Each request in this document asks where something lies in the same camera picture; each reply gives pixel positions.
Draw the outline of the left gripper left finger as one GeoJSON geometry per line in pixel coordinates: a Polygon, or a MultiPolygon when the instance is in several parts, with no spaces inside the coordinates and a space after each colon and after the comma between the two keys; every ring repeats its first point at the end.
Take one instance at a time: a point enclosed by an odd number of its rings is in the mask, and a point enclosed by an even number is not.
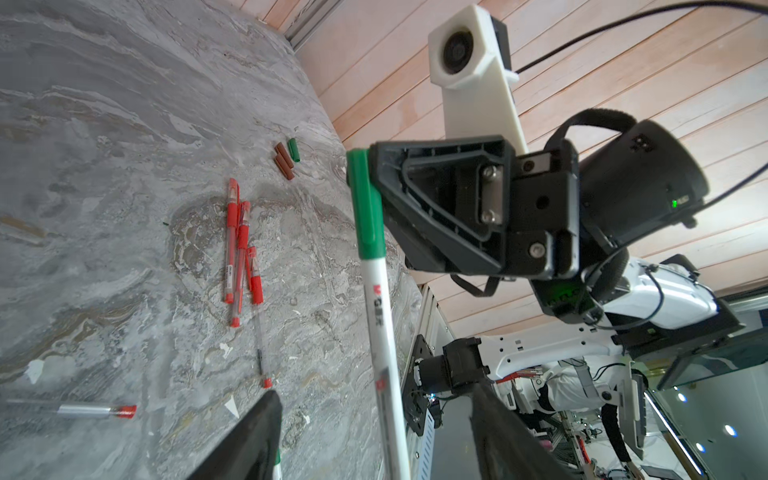
{"type": "Polygon", "coordinates": [[[282,411],[278,393],[266,391],[188,479],[272,479],[282,411]]]}

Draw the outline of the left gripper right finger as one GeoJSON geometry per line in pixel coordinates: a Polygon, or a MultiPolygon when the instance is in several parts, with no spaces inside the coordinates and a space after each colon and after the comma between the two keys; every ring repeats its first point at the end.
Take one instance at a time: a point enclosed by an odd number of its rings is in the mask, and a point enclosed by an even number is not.
{"type": "Polygon", "coordinates": [[[474,385],[470,399],[470,423],[482,479],[573,479],[489,386],[474,385]]]}

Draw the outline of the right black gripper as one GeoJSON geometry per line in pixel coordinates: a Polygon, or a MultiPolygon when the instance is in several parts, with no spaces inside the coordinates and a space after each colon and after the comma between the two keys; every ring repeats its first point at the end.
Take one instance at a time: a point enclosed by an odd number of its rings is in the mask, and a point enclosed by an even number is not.
{"type": "Polygon", "coordinates": [[[410,269],[536,280],[577,273],[579,171],[573,145],[563,140],[513,160],[514,155],[501,136],[370,146],[370,179],[410,269]],[[511,162],[506,227],[486,224],[482,170],[506,170],[511,162]]]}

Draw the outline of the green marker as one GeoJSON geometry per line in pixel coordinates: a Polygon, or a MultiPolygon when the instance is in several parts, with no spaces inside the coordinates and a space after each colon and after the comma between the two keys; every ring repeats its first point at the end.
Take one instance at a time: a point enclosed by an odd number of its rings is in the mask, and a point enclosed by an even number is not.
{"type": "Polygon", "coordinates": [[[282,474],[282,468],[281,468],[281,454],[280,454],[280,450],[277,450],[275,464],[272,472],[272,480],[282,480],[282,479],[283,479],[283,474],[282,474]]]}
{"type": "Polygon", "coordinates": [[[347,152],[346,158],[384,466],[389,479],[409,479],[411,469],[386,268],[382,199],[371,181],[368,151],[353,149],[347,152]]]}

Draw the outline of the red gel pen cluster three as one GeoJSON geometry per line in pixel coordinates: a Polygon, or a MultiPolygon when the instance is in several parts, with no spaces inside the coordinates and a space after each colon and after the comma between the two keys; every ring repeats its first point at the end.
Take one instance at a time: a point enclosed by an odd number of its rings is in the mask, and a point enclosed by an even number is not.
{"type": "Polygon", "coordinates": [[[262,279],[259,270],[257,248],[255,246],[249,246],[246,250],[247,253],[247,271],[248,271],[248,286],[251,293],[251,304],[253,313],[254,332],[256,334],[255,345],[257,350],[257,367],[259,375],[262,380],[262,386],[264,389],[273,388],[273,379],[271,369],[267,362],[267,351],[264,346],[265,336],[263,334],[261,323],[261,306],[264,303],[262,279]]]}

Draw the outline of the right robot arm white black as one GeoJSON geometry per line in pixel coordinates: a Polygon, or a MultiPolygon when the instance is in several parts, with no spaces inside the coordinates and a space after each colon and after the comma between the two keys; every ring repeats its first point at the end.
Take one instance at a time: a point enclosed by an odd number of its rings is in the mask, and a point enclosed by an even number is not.
{"type": "Polygon", "coordinates": [[[738,328],[686,257],[652,263],[629,253],[666,227],[694,227],[710,206],[695,160],[653,121],[591,109],[538,152],[486,136],[378,142],[366,155],[384,224],[409,267],[447,274],[476,297],[525,279],[560,321],[549,336],[470,337],[439,355],[416,342],[402,393],[408,430],[423,435],[439,426],[443,402],[469,397],[486,479],[565,476],[494,384],[587,355],[680,358],[738,328]]]}

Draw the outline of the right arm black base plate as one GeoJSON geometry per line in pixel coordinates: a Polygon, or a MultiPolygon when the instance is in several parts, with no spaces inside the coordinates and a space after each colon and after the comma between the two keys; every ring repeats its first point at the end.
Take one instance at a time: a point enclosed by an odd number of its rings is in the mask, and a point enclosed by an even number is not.
{"type": "Polygon", "coordinates": [[[424,434],[426,415],[431,401],[427,398],[416,380],[415,367],[422,360],[432,357],[433,352],[425,337],[422,334],[417,334],[406,363],[402,387],[402,404],[408,428],[419,437],[424,434]]]}

